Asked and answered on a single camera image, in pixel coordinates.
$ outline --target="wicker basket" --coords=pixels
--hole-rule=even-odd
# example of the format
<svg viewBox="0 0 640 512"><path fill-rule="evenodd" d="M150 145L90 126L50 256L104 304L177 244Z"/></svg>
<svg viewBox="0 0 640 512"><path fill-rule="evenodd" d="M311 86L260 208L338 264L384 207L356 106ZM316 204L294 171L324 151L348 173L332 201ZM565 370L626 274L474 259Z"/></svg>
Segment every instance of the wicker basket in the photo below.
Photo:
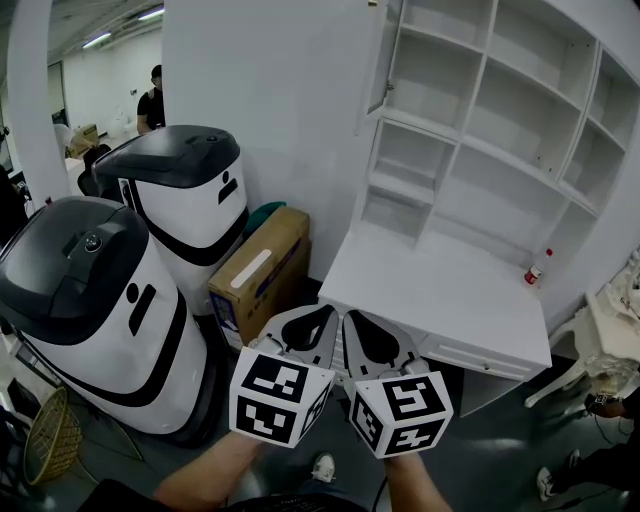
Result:
<svg viewBox="0 0 640 512"><path fill-rule="evenodd" d="M24 450L26 481L37 485L64 474L76 460L81 442L82 431L69 408L67 390L58 388L38 412L29 433Z"/></svg>

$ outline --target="green object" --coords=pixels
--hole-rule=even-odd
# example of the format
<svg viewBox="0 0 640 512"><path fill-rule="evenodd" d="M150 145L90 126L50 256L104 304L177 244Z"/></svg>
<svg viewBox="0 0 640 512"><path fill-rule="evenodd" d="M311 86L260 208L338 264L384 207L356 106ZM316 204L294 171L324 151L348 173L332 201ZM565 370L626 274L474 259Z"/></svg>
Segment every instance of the green object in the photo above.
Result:
<svg viewBox="0 0 640 512"><path fill-rule="evenodd" d="M273 203L263 204L260 208L256 209L256 211L249 216L247 227L245 227L242 232L244 239L246 240L253 235L258 228L262 226L269 217L271 217L273 212L281 206L287 206L287 203L284 201L275 201Z"/></svg>

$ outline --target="ceiling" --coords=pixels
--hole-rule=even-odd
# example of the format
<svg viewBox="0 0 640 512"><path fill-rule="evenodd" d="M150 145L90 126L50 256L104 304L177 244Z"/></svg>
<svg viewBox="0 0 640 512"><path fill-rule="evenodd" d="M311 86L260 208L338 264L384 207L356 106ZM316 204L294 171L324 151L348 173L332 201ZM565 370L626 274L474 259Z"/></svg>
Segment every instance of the ceiling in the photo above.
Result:
<svg viewBox="0 0 640 512"><path fill-rule="evenodd" d="M18 0L0 0L0 83L7 67L7 45L11 17ZM136 30L140 23L157 26L162 18L138 22L138 15L162 0L53 0L49 25L49 63L79 50L92 37L111 31L112 42Z"/></svg>

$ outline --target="shoe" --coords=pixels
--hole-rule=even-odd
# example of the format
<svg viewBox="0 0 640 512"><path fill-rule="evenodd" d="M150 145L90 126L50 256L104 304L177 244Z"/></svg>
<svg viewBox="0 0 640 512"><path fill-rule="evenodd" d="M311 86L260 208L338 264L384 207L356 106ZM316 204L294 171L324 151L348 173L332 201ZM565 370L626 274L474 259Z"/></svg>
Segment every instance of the shoe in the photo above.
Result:
<svg viewBox="0 0 640 512"><path fill-rule="evenodd" d="M314 480L319 480L327 484L331 483L334 479L333 475L336 472L336 464L333 461L333 457L328 453L320 455L313 464L313 471L311 476Z"/></svg>
<svg viewBox="0 0 640 512"><path fill-rule="evenodd" d="M548 468L541 468L540 471L538 471L536 485L538 486L538 491L540 491L540 501L547 501L549 498L556 495L556 493L551 492L551 488L553 487L553 476Z"/></svg>
<svg viewBox="0 0 640 512"><path fill-rule="evenodd" d="M569 469L573 469L581 460L582 457L580 456L580 450L573 450L567 458L567 466L569 466Z"/></svg>

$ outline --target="white door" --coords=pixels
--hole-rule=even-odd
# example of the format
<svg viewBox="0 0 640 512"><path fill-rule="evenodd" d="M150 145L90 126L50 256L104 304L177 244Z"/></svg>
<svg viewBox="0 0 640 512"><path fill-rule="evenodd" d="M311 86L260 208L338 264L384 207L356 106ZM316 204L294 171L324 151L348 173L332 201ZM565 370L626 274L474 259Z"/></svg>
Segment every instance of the white door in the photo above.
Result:
<svg viewBox="0 0 640 512"><path fill-rule="evenodd" d="M380 117L388 93L389 74L395 55L404 0L380 0L369 54L364 93L355 133L363 123Z"/></svg>

